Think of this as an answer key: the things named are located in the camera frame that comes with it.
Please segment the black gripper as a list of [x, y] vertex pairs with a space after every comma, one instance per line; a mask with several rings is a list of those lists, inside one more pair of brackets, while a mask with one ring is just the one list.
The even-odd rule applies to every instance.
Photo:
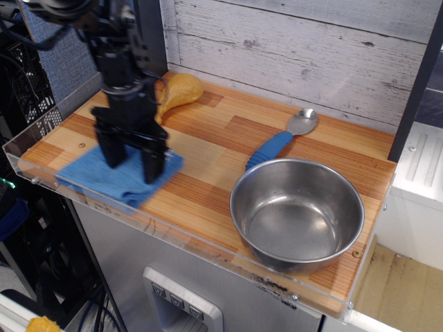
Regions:
[[153, 183], [165, 165], [168, 134], [156, 123], [157, 113], [154, 82], [137, 81], [132, 86], [109, 87], [103, 91], [108, 107], [94, 107], [98, 143], [110, 168], [119, 166], [127, 158], [126, 146], [141, 150], [143, 175], [146, 183]]

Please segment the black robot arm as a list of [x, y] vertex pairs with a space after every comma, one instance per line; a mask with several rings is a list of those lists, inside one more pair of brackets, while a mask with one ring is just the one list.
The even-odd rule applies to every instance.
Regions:
[[108, 166], [127, 158], [127, 148], [141, 152], [146, 183], [163, 172], [167, 132], [156, 122], [159, 76], [148, 70], [150, 55], [126, 1], [27, 1], [29, 9], [65, 30], [81, 30], [102, 76], [108, 107], [95, 107], [95, 131]]

